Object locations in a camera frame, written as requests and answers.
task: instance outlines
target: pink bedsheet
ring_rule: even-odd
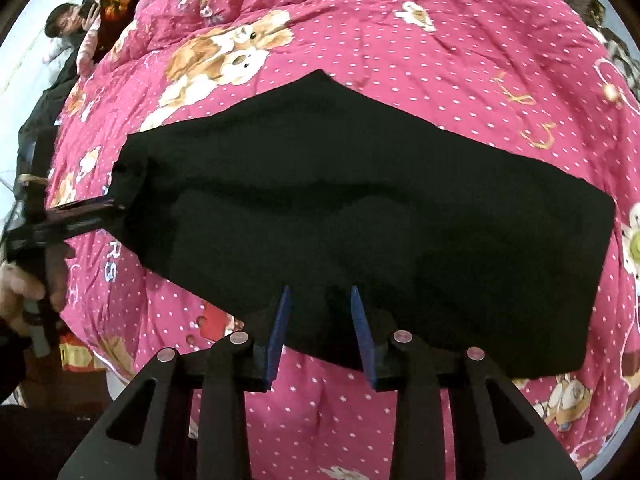
[[[583,466],[640,383],[640,226],[630,213],[640,198],[640,117],[604,98],[596,68],[625,85],[598,62],[605,56],[560,0],[153,0],[69,98],[51,200],[104,193],[128,134],[215,114],[318,68],[441,128],[583,178],[617,204],[584,367],[516,382]],[[65,320],[124,378],[162,347],[208,348],[224,332],[215,307],[143,269],[106,232],[71,243]],[[359,373],[286,351],[273,391],[247,397],[255,478],[388,478],[394,401],[372,394]],[[451,474],[450,424],[446,435]]]

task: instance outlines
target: hand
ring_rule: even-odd
[[[74,250],[66,244],[47,248],[49,301],[56,312],[62,312],[66,305],[69,271],[65,258],[75,255]],[[20,267],[7,262],[0,266],[0,317],[18,335],[29,335],[29,325],[22,317],[22,298],[41,300],[45,293],[44,285]]]
[[[98,19],[98,16],[100,16],[100,5],[93,4],[89,10],[89,15],[85,20],[82,20],[82,30],[85,32],[88,31],[94,24],[94,21]]]

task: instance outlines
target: metal pin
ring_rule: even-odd
[[[482,361],[484,359],[484,350],[477,346],[472,346],[466,351],[466,356],[472,361]]]
[[[396,330],[394,332],[394,339],[399,343],[410,343],[413,338],[413,334],[407,332],[407,330]]]
[[[161,363],[168,363],[175,357],[175,350],[172,348],[163,348],[158,352],[158,361]]]
[[[247,332],[233,332],[232,335],[229,336],[229,341],[234,345],[241,345],[249,341],[249,335]]]

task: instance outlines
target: black hair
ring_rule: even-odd
[[[74,4],[60,4],[51,11],[47,18],[47,24],[44,26],[44,33],[48,38],[57,38],[60,36],[62,31],[58,25],[58,19],[73,7],[75,7]]]

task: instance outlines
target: blue gripper pad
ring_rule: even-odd
[[[353,327],[356,331],[356,339],[358,340],[358,348],[360,349],[360,359],[362,360],[362,369],[364,375],[369,381],[371,387],[375,390],[378,384],[378,375],[376,374],[376,353],[371,329],[367,316],[364,313],[364,306],[360,299],[360,293],[357,286],[351,289],[351,319]]]
[[[275,380],[278,375],[278,366],[280,366],[280,356],[282,355],[282,345],[287,332],[287,323],[289,323],[289,314],[291,313],[291,292],[289,285],[285,285],[280,297],[280,303],[276,311],[275,321],[273,322],[273,330],[267,345],[267,362],[265,377],[270,383]]]

